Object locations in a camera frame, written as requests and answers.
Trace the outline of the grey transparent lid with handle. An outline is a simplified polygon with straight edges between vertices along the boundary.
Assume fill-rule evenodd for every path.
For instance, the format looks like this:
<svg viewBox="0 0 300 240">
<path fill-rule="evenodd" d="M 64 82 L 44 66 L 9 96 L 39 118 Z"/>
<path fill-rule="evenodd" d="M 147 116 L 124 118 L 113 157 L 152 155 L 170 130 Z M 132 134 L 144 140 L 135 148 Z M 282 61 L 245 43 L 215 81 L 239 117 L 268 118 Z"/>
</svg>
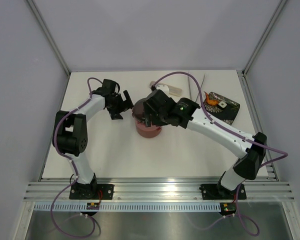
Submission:
<svg viewBox="0 0 300 240">
<path fill-rule="evenodd" d="M 132 108 L 132 117 L 145 123 L 144 102 L 145 98 L 138 100 Z"/>
</svg>

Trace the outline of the metal tongs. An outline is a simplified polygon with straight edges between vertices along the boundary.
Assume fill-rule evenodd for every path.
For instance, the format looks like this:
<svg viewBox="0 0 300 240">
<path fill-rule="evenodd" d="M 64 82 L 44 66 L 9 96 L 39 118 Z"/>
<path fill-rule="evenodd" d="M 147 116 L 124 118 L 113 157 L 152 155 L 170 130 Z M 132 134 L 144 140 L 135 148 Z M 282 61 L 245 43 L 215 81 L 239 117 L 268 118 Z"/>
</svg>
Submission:
<svg viewBox="0 0 300 240">
<path fill-rule="evenodd" d="M 190 71 L 188 71 L 188 73 L 190 75 L 192 75 L 194 78 L 196 78 L 198 85 L 200 87 L 200 90 L 198 90 L 198 87 L 197 87 L 197 84 L 195 83 L 195 81 L 190 76 L 188 77 L 190 99 L 200 105 L 201 101 L 200 101 L 199 92 L 201 92 L 201 94 L 204 95 L 203 94 L 203 85 L 204 85 L 205 78 L 206 78 L 206 72 L 204 70 L 190 70 Z"/>
</svg>

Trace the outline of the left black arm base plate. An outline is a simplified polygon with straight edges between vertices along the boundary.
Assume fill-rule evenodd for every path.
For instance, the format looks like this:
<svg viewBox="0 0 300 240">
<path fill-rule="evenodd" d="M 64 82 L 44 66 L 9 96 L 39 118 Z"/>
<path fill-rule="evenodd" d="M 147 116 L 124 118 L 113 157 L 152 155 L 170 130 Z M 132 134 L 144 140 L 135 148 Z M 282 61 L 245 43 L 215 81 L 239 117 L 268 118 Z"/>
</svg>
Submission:
<svg viewBox="0 0 300 240">
<path fill-rule="evenodd" d="M 80 184 L 71 186 L 70 200 L 112 200 L 114 194 L 113 184 Z"/>
</svg>

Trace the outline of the pink steel bowl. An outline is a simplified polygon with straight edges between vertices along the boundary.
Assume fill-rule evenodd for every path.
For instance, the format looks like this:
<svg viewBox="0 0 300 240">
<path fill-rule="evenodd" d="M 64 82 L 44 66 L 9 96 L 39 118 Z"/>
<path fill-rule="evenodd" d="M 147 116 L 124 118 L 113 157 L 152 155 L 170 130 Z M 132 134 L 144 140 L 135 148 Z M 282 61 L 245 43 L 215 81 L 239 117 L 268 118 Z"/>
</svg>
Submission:
<svg viewBox="0 0 300 240">
<path fill-rule="evenodd" d="M 148 129 L 145 123 L 137 118 L 134 118 L 134 124 L 137 130 L 146 131 Z"/>
</svg>

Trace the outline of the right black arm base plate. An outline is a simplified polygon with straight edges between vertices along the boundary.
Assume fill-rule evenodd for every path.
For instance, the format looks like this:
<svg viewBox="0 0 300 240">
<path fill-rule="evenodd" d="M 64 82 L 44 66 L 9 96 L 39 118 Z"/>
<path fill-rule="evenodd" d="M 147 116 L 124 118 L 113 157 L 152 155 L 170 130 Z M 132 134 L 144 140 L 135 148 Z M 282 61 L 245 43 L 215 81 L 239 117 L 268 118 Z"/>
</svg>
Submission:
<svg viewBox="0 0 300 240">
<path fill-rule="evenodd" d="M 239 191 L 237 188 L 235 190 L 228 190 L 217 183 L 205 183 L 201 184 L 199 187 L 201 191 L 203 200 L 246 200 L 246 189 L 243 184 L 239 186 Z"/>
</svg>

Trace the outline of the dark red steel bowl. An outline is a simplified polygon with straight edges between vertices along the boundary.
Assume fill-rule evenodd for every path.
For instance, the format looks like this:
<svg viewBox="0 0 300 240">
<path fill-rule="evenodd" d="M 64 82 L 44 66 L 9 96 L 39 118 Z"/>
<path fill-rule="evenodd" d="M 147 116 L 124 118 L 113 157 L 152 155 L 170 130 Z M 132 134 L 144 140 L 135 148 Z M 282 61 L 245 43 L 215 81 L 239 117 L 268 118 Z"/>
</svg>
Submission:
<svg viewBox="0 0 300 240">
<path fill-rule="evenodd" d="M 158 136 L 162 131 L 162 127 L 155 125 L 146 127 L 145 125 L 138 124 L 136 125 L 136 130 L 140 136 L 150 139 Z"/>
</svg>

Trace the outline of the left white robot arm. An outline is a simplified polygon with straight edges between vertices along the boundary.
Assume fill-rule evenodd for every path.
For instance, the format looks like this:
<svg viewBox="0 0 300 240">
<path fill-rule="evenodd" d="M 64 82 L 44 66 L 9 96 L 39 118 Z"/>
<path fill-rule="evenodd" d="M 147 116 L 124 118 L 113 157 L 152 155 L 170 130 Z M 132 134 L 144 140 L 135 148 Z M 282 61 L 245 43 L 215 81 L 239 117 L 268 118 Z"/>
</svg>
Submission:
<svg viewBox="0 0 300 240">
<path fill-rule="evenodd" d="M 88 78 L 88 98 L 70 111 L 59 110 L 55 115 L 52 145 L 57 153 L 66 158 L 74 171 L 74 182 L 81 184 L 80 193 L 87 199 L 98 194 L 93 182 L 95 173 L 90 167 L 85 150 L 88 146 L 88 121 L 98 112 L 107 110 L 112 120 L 122 120 L 121 113 L 132 109 L 133 102 L 127 90 L 120 93 L 120 85 L 110 79 L 92 90 Z"/>
</svg>

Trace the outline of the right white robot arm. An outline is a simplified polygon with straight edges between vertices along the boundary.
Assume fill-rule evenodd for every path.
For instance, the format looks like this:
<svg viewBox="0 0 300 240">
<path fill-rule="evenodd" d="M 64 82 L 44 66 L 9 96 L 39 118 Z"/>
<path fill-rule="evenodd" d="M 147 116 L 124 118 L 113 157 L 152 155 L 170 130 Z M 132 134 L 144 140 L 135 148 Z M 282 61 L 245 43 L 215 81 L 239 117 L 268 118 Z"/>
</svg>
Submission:
<svg viewBox="0 0 300 240">
<path fill-rule="evenodd" d="M 267 137 L 241 132 L 218 118 L 209 115 L 196 102 L 181 98 L 175 102 L 162 90 L 156 89 L 143 102 L 146 127 L 151 125 L 182 127 L 200 133 L 222 145 L 237 161 L 220 177 L 217 193 L 229 198 L 245 180 L 254 180 L 263 163 Z"/>
</svg>

